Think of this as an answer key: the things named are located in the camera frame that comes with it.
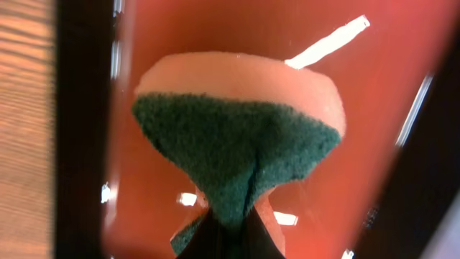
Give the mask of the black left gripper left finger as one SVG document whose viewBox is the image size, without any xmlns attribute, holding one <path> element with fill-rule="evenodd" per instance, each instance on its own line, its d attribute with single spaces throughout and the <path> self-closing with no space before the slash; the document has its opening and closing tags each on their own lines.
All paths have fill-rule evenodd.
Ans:
<svg viewBox="0 0 460 259">
<path fill-rule="evenodd" d="M 224 259 L 224 230 L 213 212 L 207 212 L 177 259 Z"/>
</svg>

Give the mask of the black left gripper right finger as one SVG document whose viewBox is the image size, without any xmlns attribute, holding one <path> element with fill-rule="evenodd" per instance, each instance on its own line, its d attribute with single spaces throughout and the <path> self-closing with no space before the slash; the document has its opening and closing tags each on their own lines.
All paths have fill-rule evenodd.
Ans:
<svg viewBox="0 0 460 259">
<path fill-rule="evenodd" d="M 270 237 L 256 209 L 247 216 L 247 258 L 285 259 Z"/>
</svg>

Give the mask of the pink and green sponge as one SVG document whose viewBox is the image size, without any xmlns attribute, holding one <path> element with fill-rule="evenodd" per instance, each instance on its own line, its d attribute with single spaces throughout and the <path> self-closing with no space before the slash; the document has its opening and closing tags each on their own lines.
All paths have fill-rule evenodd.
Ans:
<svg viewBox="0 0 460 259">
<path fill-rule="evenodd" d="M 207 212 L 224 230 L 225 258 L 247 258 L 247 216 L 256 209 L 278 250 L 285 236 L 269 195 L 302 181 L 346 132 L 334 82 L 257 55 L 169 55 L 135 89 L 143 135 L 197 189 L 200 213 L 173 235 L 178 256 Z"/>
</svg>

